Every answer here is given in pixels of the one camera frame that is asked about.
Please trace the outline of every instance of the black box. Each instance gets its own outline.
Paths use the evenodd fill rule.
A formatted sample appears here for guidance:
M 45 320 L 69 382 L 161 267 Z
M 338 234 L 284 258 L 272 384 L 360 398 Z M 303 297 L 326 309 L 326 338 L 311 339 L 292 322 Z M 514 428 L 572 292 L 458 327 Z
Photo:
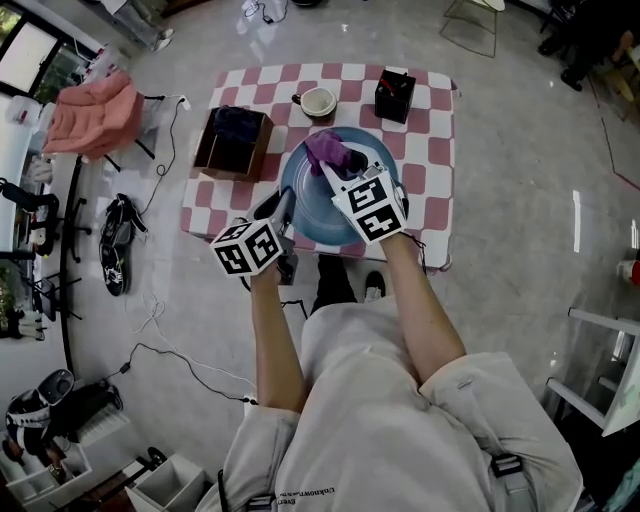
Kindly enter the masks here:
M 382 85 L 383 80 L 393 88 L 393 96 L 391 96 L 389 89 Z M 376 87 L 375 114 L 397 123 L 406 123 L 415 87 L 416 79 L 414 77 L 385 69 Z

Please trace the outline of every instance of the blue plate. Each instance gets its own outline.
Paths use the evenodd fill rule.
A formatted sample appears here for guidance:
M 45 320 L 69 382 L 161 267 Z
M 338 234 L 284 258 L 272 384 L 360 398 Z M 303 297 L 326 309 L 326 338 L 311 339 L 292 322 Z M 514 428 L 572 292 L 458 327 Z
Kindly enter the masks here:
M 334 130 L 344 142 L 368 146 L 366 151 L 357 149 L 367 154 L 369 165 L 379 157 L 379 161 L 389 168 L 391 177 L 398 180 L 396 163 L 380 139 L 361 128 L 338 126 L 327 129 Z M 287 186 L 296 194 L 292 224 L 297 231 L 324 245 L 351 245 L 361 241 L 360 235 L 333 205 L 333 190 L 327 178 L 311 174 L 304 142 L 293 150 L 282 172 L 280 188 Z

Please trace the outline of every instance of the pink cloth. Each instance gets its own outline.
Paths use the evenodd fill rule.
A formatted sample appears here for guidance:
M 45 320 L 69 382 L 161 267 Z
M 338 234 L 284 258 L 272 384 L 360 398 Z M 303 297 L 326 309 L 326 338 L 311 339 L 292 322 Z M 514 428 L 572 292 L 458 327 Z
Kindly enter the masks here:
M 91 159 L 127 146 L 140 129 L 144 96 L 124 71 L 60 91 L 44 153 L 80 153 Z

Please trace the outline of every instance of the white storage box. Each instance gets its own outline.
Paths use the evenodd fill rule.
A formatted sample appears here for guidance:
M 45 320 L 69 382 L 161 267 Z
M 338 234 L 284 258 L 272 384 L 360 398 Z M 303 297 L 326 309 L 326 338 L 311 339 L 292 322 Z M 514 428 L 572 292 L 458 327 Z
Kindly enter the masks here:
M 126 489 L 138 512 L 191 512 L 204 488 L 204 471 L 180 455 L 172 455 L 132 489 Z

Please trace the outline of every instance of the white cable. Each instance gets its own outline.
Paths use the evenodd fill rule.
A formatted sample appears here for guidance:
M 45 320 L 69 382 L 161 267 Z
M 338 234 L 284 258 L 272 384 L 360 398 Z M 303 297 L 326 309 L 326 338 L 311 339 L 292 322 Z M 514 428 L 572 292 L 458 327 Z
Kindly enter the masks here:
M 145 300 L 146 296 L 150 296 L 151 300 L 153 301 L 153 304 L 147 304 L 147 301 Z M 223 370 L 222 368 L 214 368 L 213 366 L 208 366 L 204 363 L 201 363 L 200 361 L 196 361 L 195 359 L 190 358 L 188 355 L 180 352 L 174 345 L 173 343 L 171 343 L 167 338 L 164 337 L 164 334 L 162 334 L 162 331 L 160 330 L 160 326 L 158 325 L 158 318 L 160 317 L 160 315 L 162 315 L 162 313 L 164 313 L 165 310 L 165 304 L 163 301 L 159 301 L 156 296 L 151 293 L 151 292 L 142 292 L 142 298 L 141 298 L 141 302 L 142 305 L 144 306 L 144 309 L 147 311 L 147 313 L 149 314 L 149 318 L 147 318 L 142 325 L 138 328 L 138 329 L 134 329 L 131 326 L 131 322 L 129 321 L 129 315 L 127 313 L 127 298 L 124 298 L 123 301 L 123 306 L 124 306 L 124 316 L 127 318 L 127 322 L 129 322 L 129 327 L 131 327 L 131 332 L 133 334 L 139 334 L 141 333 L 144 328 L 147 326 L 147 324 L 151 321 L 153 321 L 153 323 L 156 325 L 156 329 L 158 330 L 158 334 L 160 335 L 160 337 L 166 341 L 169 346 L 171 347 L 171 350 L 173 350 L 176 354 L 180 354 L 181 356 L 185 357 L 186 359 L 188 359 L 189 361 L 191 361 L 193 364 L 197 364 L 198 366 L 202 366 L 203 368 L 208 368 L 209 370 L 214 370 L 216 372 L 222 372 L 226 375 L 228 375 L 229 377 L 232 377 L 234 379 L 238 379 L 238 380 L 242 380 L 248 384 L 251 384 L 251 386 L 253 387 L 253 389 L 256 389 L 256 385 L 251 382 L 249 379 L 245 379 L 244 377 L 239 377 L 237 375 L 234 375 L 233 373 L 228 372 L 227 370 Z

